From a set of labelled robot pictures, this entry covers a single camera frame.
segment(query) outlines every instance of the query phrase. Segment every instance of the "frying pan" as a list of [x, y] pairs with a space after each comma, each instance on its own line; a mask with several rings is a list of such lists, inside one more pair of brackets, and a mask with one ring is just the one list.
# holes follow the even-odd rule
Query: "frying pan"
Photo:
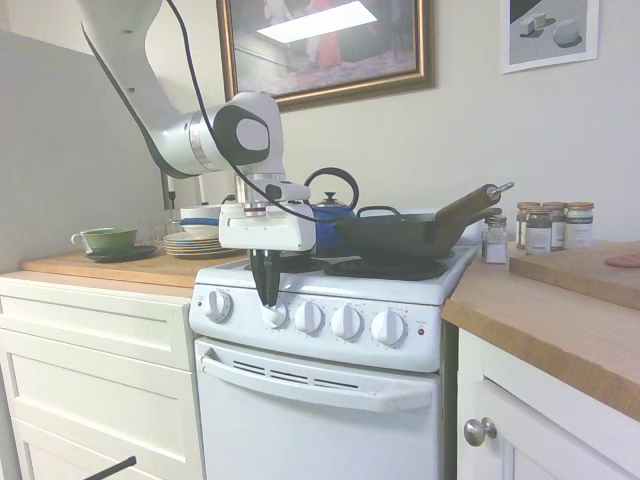
[[[446, 258], [465, 228], [483, 218], [499, 215], [499, 208], [488, 208], [500, 201], [501, 187], [484, 185], [456, 200], [435, 214], [402, 215], [393, 207], [364, 207], [356, 218], [336, 223], [341, 235], [364, 260], [378, 263], [415, 263]], [[389, 210], [392, 215], [362, 217], [369, 210]]]

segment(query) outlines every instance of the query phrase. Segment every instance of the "black cable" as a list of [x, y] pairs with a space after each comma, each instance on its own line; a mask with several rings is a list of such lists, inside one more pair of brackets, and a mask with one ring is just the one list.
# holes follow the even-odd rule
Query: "black cable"
[[[185, 54], [186, 54], [186, 57], [187, 57], [187, 64], [189, 65], [189, 73], [191, 74], [191, 83], [193, 83], [193, 89], [195, 90], [196, 98], [198, 99], [198, 106], [200, 107], [200, 113], [202, 114], [202, 118], [204, 119], [205, 124], [207, 125], [207, 129], [209, 130], [209, 135], [211, 135], [211, 138], [213, 139], [213, 142], [216, 144], [216, 147], [217, 147], [218, 146], [218, 142], [216, 140], [215, 133], [213, 132], [213, 126], [211, 125], [211, 122], [209, 121], [209, 116], [207, 115], [207, 109], [206, 109], [206, 107], [204, 105], [204, 100], [202, 99], [202, 93], [200, 92], [200, 86], [198, 84], [198, 79], [196, 77], [196, 71], [195, 71], [195, 68], [193, 66], [193, 59], [191, 58], [191, 48], [189, 46], [189, 35], [187, 34], [187, 27], [185, 26], [184, 21], [182, 20], [182, 16], [180, 15], [180, 12], [178, 12], [178, 9], [176, 8], [175, 4], [173, 3], [173, 0], [167, 0], [167, 3], [169, 4], [169, 7], [171, 7], [171, 10], [173, 11], [173, 14], [175, 15], [176, 19], [178, 20], [178, 23], [180, 24], [180, 30], [182, 31], [182, 40], [184, 42]], [[254, 191], [256, 191], [257, 193], [262, 195], [264, 198], [269, 200], [269, 202], [271, 204], [275, 205], [276, 207], [278, 207], [283, 212], [286, 212], [289, 215], [293, 215], [294, 217], [302, 218], [303, 220], [308, 220], [308, 221], [313, 222], [313, 223], [335, 223], [335, 222], [337, 222], [339, 220], [339, 218], [335, 219], [335, 220], [322, 220], [322, 219], [318, 219], [318, 218], [313, 218], [313, 217], [309, 217], [307, 215], [303, 215], [301, 213], [296, 212], [295, 210], [291, 210], [290, 208], [285, 207], [280, 202], [277, 202], [276, 200], [270, 198], [257, 185], [255, 185], [253, 182], [251, 182], [251, 180], [249, 180], [240, 171], [240, 169], [233, 162], [231, 162], [228, 158], [225, 158], [225, 157], [223, 157], [223, 158], [227, 161], [227, 163], [229, 164], [231, 169], [235, 172], [236, 175], [238, 175], [242, 179], [242, 181], [244, 183], [249, 185], [249, 187], [251, 187]]]

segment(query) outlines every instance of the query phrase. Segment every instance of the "kettle handle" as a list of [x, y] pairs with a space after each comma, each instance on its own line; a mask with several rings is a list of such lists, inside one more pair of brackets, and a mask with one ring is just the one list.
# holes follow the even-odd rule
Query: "kettle handle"
[[354, 208], [356, 208], [358, 200], [360, 199], [360, 189], [358, 188], [356, 179], [353, 178], [349, 172], [336, 167], [321, 168], [317, 172], [313, 172], [311, 175], [309, 175], [309, 178], [304, 181], [304, 186], [308, 187], [311, 182], [320, 175], [333, 175], [334, 177], [341, 178], [342, 180], [347, 182], [351, 187], [351, 191], [353, 192], [353, 199], [351, 200], [351, 204], [348, 208], [349, 210], [353, 210]]

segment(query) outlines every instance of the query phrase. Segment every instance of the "oven door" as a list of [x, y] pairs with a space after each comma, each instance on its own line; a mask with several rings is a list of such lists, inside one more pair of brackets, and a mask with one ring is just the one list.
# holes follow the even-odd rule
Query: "oven door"
[[210, 480], [436, 480], [440, 381], [196, 341]]

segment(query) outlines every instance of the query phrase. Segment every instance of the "oven door handle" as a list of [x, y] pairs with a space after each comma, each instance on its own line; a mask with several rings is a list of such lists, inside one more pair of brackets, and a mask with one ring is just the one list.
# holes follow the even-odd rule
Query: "oven door handle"
[[378, 391], [327, 388], [279, 380], [229, 367], [210, 357], [201, 358], [202, 372], [248, 390], [305, 403], [351, 408], [375, 413], [396, 413], [431, 405], [433, 385], [428, 382], [393, 380]]

